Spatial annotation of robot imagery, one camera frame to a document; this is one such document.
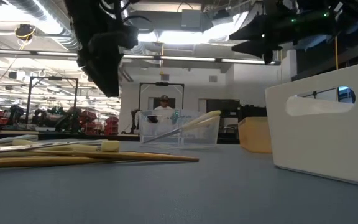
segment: ductwork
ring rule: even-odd
[[[37,27],[46,34],[69,37],[54,37],[69,51],[76,51],[78,42],[71,32],[70,20],[52,0],[3,0],[17,9],[30,14],[39,21]]]

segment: wooden stick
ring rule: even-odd
[[[28,152],[46,153],[55,156],[83,156],[96,159],[117,159],[133,161],[198,161],[198,158],[188,156],[173,156],[155,153],[138,153],[138,152],[59,152],[33,150]]]
[[[111,159],[93,159],[87,157],[14,157],[0,158],[0,168],[2,167],[42,167],[42,166],[65,166],[89,164],[95,162],[114,162]]]

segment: white shirt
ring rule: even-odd
[[[158,106],[154,109],[155,110],[172,110],[172,108],[170,106],[166,106],[166,107]]]

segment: metal frame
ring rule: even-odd
[[[183,109],[183,105],[185,105],[185,84],[182,84],[182,83],[159,83],[159,82],[156,82],[156,83],[139,83],[139,103],[138,103],[138,106],[137,106],[138,109],[140,109],[140,96],[142,94],[142,85],[155,85],[155,86],[180,85],[182,87],[181,108]]]
[[[38,81],[33,85],[32,80],[38,79]],[[28,124],[29,122],[29,113],[30,113],[30,100],[31,100],[31,90],[33,87],[38,85],[39,82],[41,82],[44,78],[47,78],[48,80],[74,80],[75,81],[75,92],[74,92],[74,109],[77,106],[77,91],[78,91],[78,79],[77,78],[63,78],[63,77],[30,77],[30,84],[29,84],[29,96],[27,97],[27,109],[25,111],[25,123]]]

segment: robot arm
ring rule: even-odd
[[[120,0],[64,0],[79,41],[77,64],[107,96],[119,95],[119,47],[138,44],[138,28],[124,24]],[[114,4],[109,9],[105,4]]]

